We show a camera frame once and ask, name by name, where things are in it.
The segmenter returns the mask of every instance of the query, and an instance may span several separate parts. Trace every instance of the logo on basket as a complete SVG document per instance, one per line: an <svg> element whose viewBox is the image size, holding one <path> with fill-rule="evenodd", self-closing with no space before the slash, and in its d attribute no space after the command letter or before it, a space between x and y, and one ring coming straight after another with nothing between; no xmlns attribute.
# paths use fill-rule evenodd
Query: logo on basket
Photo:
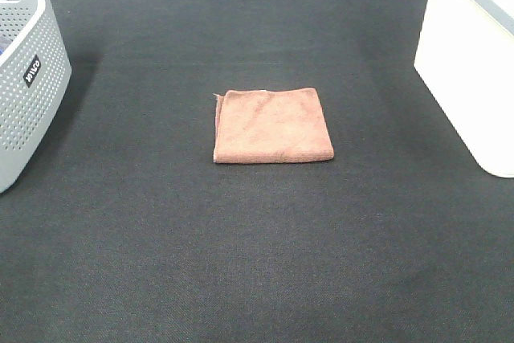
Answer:
<svg viewBox="0 0 514 343"><path fill-rule="evenodd" d="M25 75L23 76L23 79L25 80L27 87L32 86L32 83L34 82L35 77L38 75L39 70L41 70L41 61L36 55L32 59L31 65L29 66L29 68L27 68L27 71L25 71Z"/></svg>

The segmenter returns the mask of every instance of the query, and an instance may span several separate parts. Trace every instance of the basket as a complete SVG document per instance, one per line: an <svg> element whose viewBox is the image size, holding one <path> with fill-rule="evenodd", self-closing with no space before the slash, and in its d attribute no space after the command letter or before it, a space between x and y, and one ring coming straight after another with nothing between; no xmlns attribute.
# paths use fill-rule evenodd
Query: basket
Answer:
<svg viewBox="0 0 514 343"><path fill-rule="evenodd" d="M18 178L47 131L71 76L50 0L0 0L0 192Z"/></svg>

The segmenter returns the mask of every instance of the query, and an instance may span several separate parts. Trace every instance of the white plastic bin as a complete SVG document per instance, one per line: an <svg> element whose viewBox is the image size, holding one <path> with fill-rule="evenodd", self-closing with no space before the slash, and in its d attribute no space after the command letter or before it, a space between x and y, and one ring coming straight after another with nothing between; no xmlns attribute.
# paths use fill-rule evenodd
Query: white plastic bin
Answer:
<svg viewBox="0 0 514 343"><path fill-rule="evenodd" d="M414 66L479 165L514 177L514 0L428 0Z"/></svg>
<svg viewBox="0 0 514 343"><path fill-rule="evenodd" d="M71 75L50 0L0 0L0 192L20 175L47 131Z"/></svg>

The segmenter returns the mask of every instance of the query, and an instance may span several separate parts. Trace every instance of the white box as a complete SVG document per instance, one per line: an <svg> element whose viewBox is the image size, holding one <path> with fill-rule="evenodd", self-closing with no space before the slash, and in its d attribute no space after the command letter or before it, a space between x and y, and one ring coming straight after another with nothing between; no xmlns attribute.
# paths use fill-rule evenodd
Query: white box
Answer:
<svg viewBox="0 0 514 343"><path fill-rule="evenodd" d="M428 0L414 66L479 165L514 177L514 0Z"/></svg>

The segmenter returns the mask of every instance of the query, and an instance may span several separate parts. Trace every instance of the towel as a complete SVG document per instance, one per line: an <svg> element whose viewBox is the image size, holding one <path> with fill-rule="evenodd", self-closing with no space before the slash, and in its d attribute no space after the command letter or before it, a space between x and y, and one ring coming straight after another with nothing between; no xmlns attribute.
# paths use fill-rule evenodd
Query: towel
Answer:
<svg viewBox="0 0 514 343"><path fill-rule="evenodd" d="M214 162L312 162L334 157L314 88L230 90L216 97Z"/></svg>

